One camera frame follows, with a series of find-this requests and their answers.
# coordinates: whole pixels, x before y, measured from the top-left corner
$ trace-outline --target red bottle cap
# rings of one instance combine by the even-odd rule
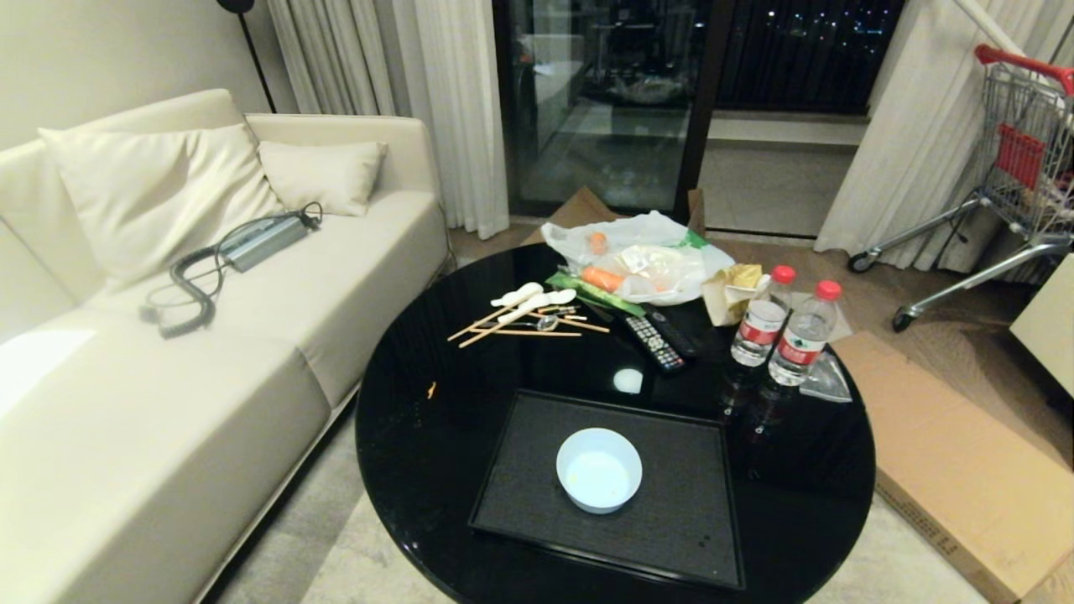
[[[843,294],[843,287],[833,281],[823,281],[816,284],[816,297],[821,300],[839,300]]]
[[[790,282],[795,281],[798,273],[794,269],[785,264],[780,264],[772,269],[772,281],[775,283],[782,283],[783,285],[790,285]]]

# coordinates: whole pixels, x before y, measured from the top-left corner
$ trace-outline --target sofa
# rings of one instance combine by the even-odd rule
[[[0,602],[204,596],[441,268],[418,120],[244,116],[208,90],[78,129],[244,120],[260,141],[387,143],[368,213],[229,274],[213,322],[166,341],[137,307],[168,274],[104,288],[44,143],[0,152]]]

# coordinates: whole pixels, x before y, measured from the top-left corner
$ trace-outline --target black tray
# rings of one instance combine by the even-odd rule
[[[555,473],[563,441],[592,427],[641,457],[638,492],[605,516],[579,509]],[[726,468],[713,422],[519,390],[469,526],[628,572],[745,589]]]

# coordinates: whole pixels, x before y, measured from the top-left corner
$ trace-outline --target black glass table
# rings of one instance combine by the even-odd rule
[[[853,379],[844,404],[766,386],[730,359],[734,331],[712,328],[700,301],[666,310],[700,349],[669,375],[620,321],[574,339],[446,342],[489,314],[489,300],[543,282],[561,262],[545,245],[475,262],[425,291],[381,339],[359,396],[358,457],[394,542],[438,588],[475,604],[807,600],[850,553],[872,499],[875,449]],[[639,392],[614,387],[623,369],[642,373]],[[745,590],[626,573],[471,529],[520,388],[723,423]]]

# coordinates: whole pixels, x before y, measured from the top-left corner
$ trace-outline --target floor lamp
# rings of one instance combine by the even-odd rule
[[[246,13],[253,8],[253,0],[216,0],[216,3],[229,13],[238,15],[238,23],[243,26],[243,35],[246,37],[246,45],[250,49],[250,58],[253,59],[253,67],[258,70],[258,77],[261,80],[261,89],[265,91],[265,100],[268,101],[268,109],[276,113],[276,103],[272,101],[272,92],[268,91],[268,83],[265,82],[265,72],[261,69],[261,61],[258,60],[258,52],[253,47],[253,39],[250,38],[250,28],[246,26]]]

